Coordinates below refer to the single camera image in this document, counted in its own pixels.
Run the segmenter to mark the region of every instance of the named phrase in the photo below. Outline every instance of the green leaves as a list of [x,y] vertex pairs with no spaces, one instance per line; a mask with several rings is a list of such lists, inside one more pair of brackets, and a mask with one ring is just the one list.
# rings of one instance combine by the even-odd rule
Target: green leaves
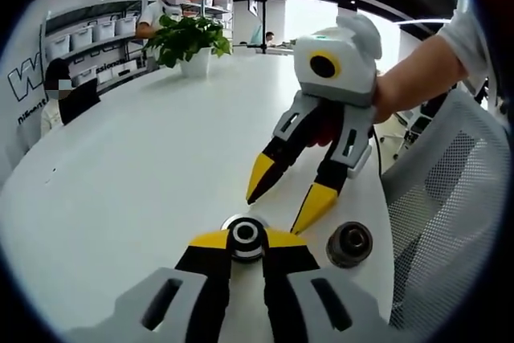
[[144,48],[159,49],[159,64],[175,67],[179,60],[189,62],[205,47],[213,47],[213,54],[218,57],[230,54],[230,42],[223,36],[223,26],[215,19],[182,18],[177,22],[162,15],[159,23],[162,28]]

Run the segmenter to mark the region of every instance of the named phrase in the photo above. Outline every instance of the potted plant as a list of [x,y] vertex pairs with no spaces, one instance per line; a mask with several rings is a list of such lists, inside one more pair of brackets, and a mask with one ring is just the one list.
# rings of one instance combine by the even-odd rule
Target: potted plant
[[211,54],[230,54],[230,42],[216,20],[198,17],[176,21],[162,15],[159,22],[161,29],[149,39],[145,50],[158,50],[157,62],[166,67],[179,63],[185,76],[206,76]]

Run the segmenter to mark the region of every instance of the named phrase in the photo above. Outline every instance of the white round table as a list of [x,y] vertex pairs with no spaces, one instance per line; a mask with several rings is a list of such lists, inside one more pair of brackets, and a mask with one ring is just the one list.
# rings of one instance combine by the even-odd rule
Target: white round table
[[[14,278],[54,330],[101,322],[120,294],[174,267],[194,236],[234,214],[290,229],[326,148],[306,149],[252,207],[245,194],[255,157],[299,88],[292,60],[214,59],[208,80],[176,69],[142,76],[22,159],[0,195],[0,240]],[[371,231],[373,251],[349,273],[389,319],[393,243],[375,153],[302,234],[321,266],[328,237],[353,220]],[[260,263],[234,264],[220,341],[272,341]]]

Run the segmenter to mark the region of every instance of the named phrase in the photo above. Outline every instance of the monitor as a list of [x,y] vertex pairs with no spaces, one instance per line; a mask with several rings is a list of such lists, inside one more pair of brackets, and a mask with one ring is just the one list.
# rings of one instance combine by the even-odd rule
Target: monitor
[[248,0],[248,10],[251,14],[259,17],[259,6],[258,6],[258,0]]

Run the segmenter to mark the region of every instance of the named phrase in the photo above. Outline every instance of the white flower pot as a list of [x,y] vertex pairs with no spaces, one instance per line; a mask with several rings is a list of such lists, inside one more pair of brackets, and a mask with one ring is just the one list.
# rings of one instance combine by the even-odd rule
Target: white flower pot
[[211,48],[206,47],[201,49],[189,62],[182,60],[180,67],[182,74],[187,78],[205,78],[209,73]]

